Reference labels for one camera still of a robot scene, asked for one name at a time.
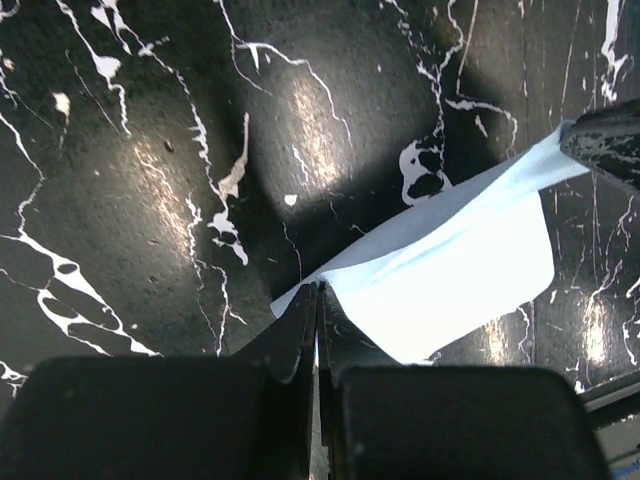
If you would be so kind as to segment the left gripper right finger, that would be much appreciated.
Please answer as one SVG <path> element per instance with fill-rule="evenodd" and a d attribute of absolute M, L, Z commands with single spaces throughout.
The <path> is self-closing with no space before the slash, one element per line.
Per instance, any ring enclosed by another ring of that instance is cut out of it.
<path fill-rule="evenodd" d="M 323 285 L 322 440 L 333 479 L 606 479 L 587 411 L 559 374 L 518 366 L 404 366 Z"/>

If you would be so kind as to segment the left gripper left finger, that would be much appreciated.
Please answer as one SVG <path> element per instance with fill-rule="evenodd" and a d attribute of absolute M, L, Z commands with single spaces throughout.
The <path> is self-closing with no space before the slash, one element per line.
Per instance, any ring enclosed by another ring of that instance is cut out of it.
<path fill-rule="evenodd" d="M 66 357 L 1 423 L 5 479 L 305 479 L 318 289 L 231 356 Z"/>

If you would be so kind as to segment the light blue cleaning cloth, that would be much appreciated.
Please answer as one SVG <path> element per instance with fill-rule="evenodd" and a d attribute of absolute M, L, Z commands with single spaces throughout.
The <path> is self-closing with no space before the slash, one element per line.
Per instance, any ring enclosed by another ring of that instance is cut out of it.
<path fill-rule="evenodd" d="M 347 319 L 402 364 L 541 294 L 555 275 L 542 190 L 584 175 L 565 155 L 570 129 L 392 217 L 307 275 Z"/>

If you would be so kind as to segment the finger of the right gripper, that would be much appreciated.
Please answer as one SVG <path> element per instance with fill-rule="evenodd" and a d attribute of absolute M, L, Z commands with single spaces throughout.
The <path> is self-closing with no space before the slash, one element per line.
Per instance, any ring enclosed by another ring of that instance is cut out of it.
<path fill-rule="evenodd" d="M 581 115 L 562 134 L 560 150 L 627 193 L 639 192 L 639 100 Z"/>

